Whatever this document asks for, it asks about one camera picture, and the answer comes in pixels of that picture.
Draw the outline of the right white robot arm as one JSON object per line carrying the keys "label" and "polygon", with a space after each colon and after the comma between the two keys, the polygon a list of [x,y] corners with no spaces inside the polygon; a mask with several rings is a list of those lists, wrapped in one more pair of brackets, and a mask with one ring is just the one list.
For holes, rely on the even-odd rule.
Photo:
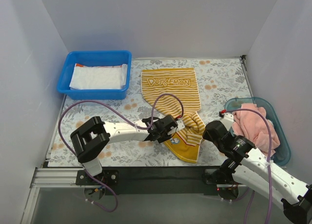
{"label": "right white robot arm", "polygon": [[243,136],[234,136],[221,121],[206,125],[203,139],[227,159],[212,174],[216,183],[241,183],[275,203],[293,224],[312,220],[312,187],[289,174]]}

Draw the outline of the white towel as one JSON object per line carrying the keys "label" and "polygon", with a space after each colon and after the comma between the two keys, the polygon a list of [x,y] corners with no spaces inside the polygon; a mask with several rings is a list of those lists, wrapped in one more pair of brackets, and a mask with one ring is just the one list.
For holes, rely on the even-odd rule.
{"label": "white towel", "polygon": [[126,85],[128,65],[122,68],[84,68],[74,67],[70,89],[122,89]]}

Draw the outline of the orange cartoon towel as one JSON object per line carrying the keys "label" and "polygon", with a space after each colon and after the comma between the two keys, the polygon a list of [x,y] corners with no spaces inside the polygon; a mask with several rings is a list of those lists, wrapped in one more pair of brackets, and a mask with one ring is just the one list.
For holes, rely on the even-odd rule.
{"label": "orange cartoon towel", "polygon": [[115,66],[86,66],[80,63],[76,63],[75,67],[84,67],[84,68],[122,68],[123,65],[115,65]]}

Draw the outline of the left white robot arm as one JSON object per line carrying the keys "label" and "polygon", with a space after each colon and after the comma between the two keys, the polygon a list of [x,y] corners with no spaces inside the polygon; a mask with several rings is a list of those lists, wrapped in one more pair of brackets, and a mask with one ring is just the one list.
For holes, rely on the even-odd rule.
{"label": "left white robot arm", "polygon": [[78,162],[91,176],[102,173],[98,158],[105,146],[112,143],[138,141],[165,142],[173,134],[185,128],[182,120],[167,115],[162,119],[149,117],[128,123],[104,122],[100,117],[92,117],[70,135]]}

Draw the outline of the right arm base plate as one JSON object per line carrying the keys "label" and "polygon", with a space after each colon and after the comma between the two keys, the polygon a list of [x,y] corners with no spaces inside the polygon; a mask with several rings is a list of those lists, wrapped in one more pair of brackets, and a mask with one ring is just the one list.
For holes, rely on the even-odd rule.
{"label": "right arm base plate", "polygon": [[203,174],[203,181],[206,184],[227,184],[238,185],[233,179],[232,173],[221,169],[205,169]]}

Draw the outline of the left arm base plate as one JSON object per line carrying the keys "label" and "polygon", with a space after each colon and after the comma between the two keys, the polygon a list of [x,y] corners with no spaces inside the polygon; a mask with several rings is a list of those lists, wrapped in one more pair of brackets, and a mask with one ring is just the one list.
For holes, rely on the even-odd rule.
{"label": "left arm base plate", "polygon": [[[111,186],[117,185],[119,180],[119,172],[117,170],[103,170],[102,173],[94,176],[95,179]],[[90,178],[84,170],[79,170],[76,176],[76,185],[98,185],[98,182]]]}

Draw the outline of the yellow striped towel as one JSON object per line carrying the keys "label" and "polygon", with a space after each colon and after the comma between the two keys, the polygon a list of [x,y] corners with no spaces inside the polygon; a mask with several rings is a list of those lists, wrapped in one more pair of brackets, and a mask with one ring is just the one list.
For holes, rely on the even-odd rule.
{"label": "yellow striped towel", "polygon": [[185,127],[164,142],[180,160],[196,163],[205,124],[198,112],[201,109],[198,83],[193,68],[142,70],[141,93],[144,100],[155,104],[163,115],[179,117]]}

